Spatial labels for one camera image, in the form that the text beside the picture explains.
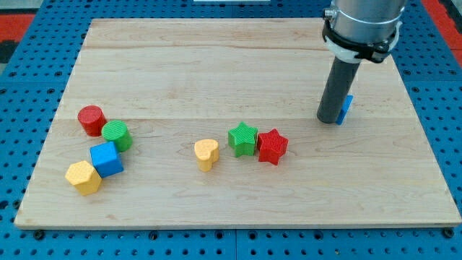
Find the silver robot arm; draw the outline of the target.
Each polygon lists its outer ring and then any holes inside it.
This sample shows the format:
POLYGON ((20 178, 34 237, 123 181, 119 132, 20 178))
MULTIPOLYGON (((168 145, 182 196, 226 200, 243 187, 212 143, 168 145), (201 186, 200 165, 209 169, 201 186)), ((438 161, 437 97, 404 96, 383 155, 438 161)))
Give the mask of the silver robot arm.
POLYGON ((328 50, 348 64, 383 62, 398 43, 406 0, 332 0, 323 10, 328 50))

